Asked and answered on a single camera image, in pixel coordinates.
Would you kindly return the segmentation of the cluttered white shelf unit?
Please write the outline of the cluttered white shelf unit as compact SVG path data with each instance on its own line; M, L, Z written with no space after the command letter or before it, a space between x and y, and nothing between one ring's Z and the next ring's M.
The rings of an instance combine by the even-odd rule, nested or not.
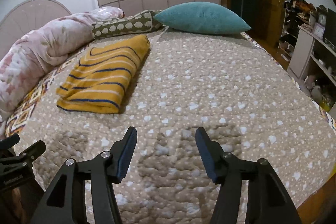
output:
M335 11L287 0L278 50L299 88L335 118Z

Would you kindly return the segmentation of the colourful geometric patterned blanket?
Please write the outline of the colourful geometric patterned blanket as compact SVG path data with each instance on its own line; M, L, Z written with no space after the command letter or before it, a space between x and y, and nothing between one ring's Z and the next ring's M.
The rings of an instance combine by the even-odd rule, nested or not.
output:
M73 59L75 59L86 48L87 46L80 48L76 52L72 53L64 63L54 67L54 69L41 78L38 84L23 98L21 104L15 109L13 114L6 122L6 126L3 132L6 138L13 134L19 134L23 130L31 118L38 102L51 87L55 77L68 65L70 65Z

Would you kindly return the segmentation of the beige white-dotted bedspread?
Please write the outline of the beige white-dotted bedspread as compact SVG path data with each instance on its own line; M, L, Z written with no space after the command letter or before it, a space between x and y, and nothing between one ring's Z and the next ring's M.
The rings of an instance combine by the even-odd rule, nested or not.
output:
M46 143L34 162L43 188L67 158L92 159L130 126L137 146L126 178L114 186L124 223L210 221L219 187L199 156L199 127L240 159L267 159L296 206L327 182L335 165L334 125L268 53L245 36L165 29L148 38L149 55L120 114L56 106L56 89L79 59L119 38L93 41L55 77L15 146L20 152L37 140Z

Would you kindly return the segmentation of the olive white-dotted bolster pillow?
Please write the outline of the olive white-dotted bolster pillow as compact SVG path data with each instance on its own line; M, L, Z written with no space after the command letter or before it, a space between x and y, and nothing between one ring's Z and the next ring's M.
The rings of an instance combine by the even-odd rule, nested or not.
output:
M125 18L108 18L92 24L92 35L95 40L121 35L153 32L162 27L154 17L161 10L144 10Z

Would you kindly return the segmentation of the pink round headboard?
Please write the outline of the pink round headboard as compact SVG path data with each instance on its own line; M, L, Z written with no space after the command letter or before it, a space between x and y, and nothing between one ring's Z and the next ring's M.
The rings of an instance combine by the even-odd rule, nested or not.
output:
M23 35L68 15L71 15L70 10L56 0L26 0L15 6L1 21L0 58Z

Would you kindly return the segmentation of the mustard striped knit sweater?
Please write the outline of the mustard striped knit sweater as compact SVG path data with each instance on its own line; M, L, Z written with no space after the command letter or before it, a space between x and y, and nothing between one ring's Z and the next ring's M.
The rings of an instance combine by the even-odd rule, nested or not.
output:
M90 49L56 89L57 107L65 111L119 113L127 88L149 48L147 36L137 35Z

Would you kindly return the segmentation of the teal cushion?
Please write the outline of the teal cushion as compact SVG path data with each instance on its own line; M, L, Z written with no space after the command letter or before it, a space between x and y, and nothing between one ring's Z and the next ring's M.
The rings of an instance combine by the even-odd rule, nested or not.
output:
M211 2L188 2L171 6L154 16L170 28L205 35L234 35L251 27L230 9Z

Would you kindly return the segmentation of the pink floral duvet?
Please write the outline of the pink floral duvet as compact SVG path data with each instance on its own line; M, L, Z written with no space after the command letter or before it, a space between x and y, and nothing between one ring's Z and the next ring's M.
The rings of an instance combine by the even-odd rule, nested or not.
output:
M122 9L106 6L54 19L17 40L1 60L1 122L41 77L93 40L92 24L123 16Z

